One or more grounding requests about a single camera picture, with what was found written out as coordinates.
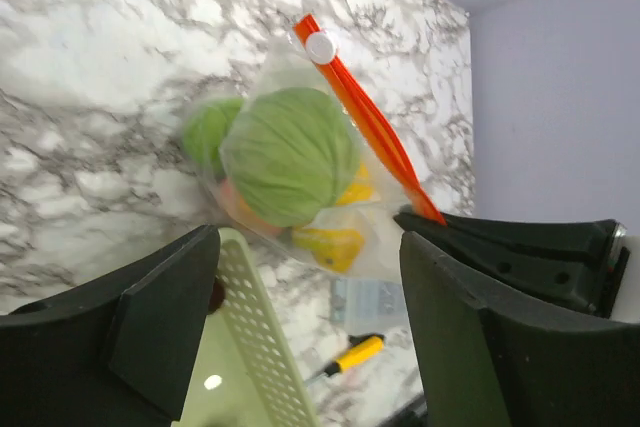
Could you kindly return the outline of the peach fruit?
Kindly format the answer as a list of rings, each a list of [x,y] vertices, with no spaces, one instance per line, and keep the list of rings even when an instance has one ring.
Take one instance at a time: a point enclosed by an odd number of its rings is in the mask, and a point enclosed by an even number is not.
[[[233,220],[255,233],[277,237],[283,231],[255,214],[228,179],[219,185],[219,203]]]

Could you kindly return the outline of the green perforated plastic basket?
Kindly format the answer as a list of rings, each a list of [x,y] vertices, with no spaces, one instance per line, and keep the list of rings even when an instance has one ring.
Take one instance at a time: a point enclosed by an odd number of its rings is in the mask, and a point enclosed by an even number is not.
[[[184,404],[174,424],[320,424],[244,236],[221,228],[217,279],[225,300],[207,316]]]

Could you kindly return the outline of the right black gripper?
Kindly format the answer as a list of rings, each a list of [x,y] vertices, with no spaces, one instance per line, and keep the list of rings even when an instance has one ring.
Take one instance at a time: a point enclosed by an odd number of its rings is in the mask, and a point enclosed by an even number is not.
[[[561,307],[598,307],[601,317],[639,322],[639,236],[616,220],[444,218],[442,226],[410,210],[394,216],[403,230],[532,297]]]

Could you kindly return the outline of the green cabbage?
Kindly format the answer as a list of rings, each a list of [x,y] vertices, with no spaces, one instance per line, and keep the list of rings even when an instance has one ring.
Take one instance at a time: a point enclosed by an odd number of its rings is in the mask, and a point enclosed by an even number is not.
[[[307,224],[333,206],[361,162],[342,109],[310,87],[255,97],[233,121],[221,157],[251,210],[280,228]]]

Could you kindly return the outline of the light green pepper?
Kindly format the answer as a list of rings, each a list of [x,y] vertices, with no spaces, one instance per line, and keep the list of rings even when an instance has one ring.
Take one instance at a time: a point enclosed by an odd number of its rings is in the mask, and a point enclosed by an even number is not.
[[[224,175],[219,148],[243,104],[241,96],[212,99],[201,103],[187,119],[182,147],[196,166],[215,176]]]

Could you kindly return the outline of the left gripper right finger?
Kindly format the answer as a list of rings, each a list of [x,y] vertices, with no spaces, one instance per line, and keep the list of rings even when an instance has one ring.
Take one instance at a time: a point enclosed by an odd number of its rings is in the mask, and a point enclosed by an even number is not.
[[[607,318],[556,306],[415,233],[400,266],[432,426],[635,426],[639,240]]]

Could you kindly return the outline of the yellow squash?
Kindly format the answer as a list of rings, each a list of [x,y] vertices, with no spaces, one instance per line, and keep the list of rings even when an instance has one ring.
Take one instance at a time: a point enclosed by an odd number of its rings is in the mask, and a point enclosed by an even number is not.
[[[369,171],[364,163],[360,163],[353,181],[338,198],[335,206],[344,206],[357,202],[369,201],[375,194]]]

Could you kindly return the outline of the clear zip bag orange zipper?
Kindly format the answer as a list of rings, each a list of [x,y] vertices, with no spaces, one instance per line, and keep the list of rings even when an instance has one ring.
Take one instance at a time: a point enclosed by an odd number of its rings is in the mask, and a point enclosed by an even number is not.
[[[246,95],[199,102],[181,144],[227,217],[335,275],[399,282],[399,210],[445,222],[312,15],[275,41]]]

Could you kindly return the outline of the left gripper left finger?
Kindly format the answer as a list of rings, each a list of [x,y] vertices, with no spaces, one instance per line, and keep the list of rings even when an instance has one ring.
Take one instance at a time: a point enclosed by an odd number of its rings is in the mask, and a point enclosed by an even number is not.
[[[204,225],[1,318],[4,426],[169,426],[208,314],[220,235]]]

